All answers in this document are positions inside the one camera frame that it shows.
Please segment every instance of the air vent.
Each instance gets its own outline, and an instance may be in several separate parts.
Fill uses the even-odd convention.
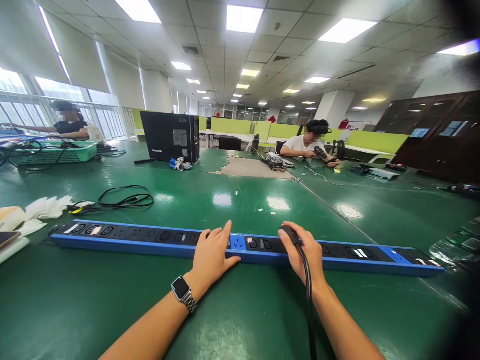
[[[275,59],[273,59],[273,63],[276,63],[278,61],[288,60],[288,59],[290,59],[290,56],[277,56]]]
[[[195,46],[182,46],[182,48],[187,55],[200,55],[199,49]]]
[[[370,66],[364,67],[364,68],[362,68],[362,69],[360,69],[360,70],[357,70],[357,71],[348,73],[348,74],[346,74],[346,75],[340,76],[338,79],[346,78],[347,76],[350,76],[350,75],[353,75],[353,74],[362,72],[362,71],[364,71],[364,70],[367,70],[367,69],[370,69],[370,68],[373,68],[373,67],[376,67],[376,66],[377,66],[377,65],[370,65]]]

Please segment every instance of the computer tower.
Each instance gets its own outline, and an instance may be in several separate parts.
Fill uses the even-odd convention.
[[[140,111],[150,158],[169,162],[183,158],[196,164],[200,159],[200,121],[196,115]]]

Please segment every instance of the blue power strip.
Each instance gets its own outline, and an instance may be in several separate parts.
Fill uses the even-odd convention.
[[[64,248],[193,258],[201,230],[74,220],[50,231]],[[350,242],[319,241],[323,267],[364,273],[431,278],[445,271],[413,247],[390,247]],[[282,241],[275,236],[231,233],[226,256],[243,263],[289,265]]]

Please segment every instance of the green tabletop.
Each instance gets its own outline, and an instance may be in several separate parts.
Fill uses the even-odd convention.
[[[188,229],[213,229],[232,220],[234,232],[271,236],[290,220],[317,239],[422,250],[476,215],[474,203],[417,184],[412,174],[381,183],[350,173],[350,164],[336,173],[316,161],[315,171],[345,186],[325,183],[300,163],[292,173],[303,183],[213,174],[228,163],[227,156],[255,159],[217,149],[203,149],[193,170],[180,172],[166,162],[134,166],[134,160],[148,158],[144,143],[114,145],[127,154],[41,173],[3,166],[0,206],[25,207],[42,197],[65,195],[96,200],[109,188],[139,184],[154,196],[151,208],[85,218]],[[64,214],[47,220],[48,226],[29,236],[32,244],[0,265],[2,359],[98,358],[192,266],[190,259],[42,242],[51,226],[71,219]],[[388,359],[425,359],[457,311],[422,279],[342,271],[326,271],[326,277]],[[167,358],[306,359],[305,309],[303,285],[289,267],[239,264],[202,300]],[[334,359],[321,325],[317,328],[318,358]]]

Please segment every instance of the watch face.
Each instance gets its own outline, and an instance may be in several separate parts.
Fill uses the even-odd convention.
[[[178,299],[182,299],[190,290],[190,286],[183,277],[179,277],[177,280],[175,280],[171,287]]]

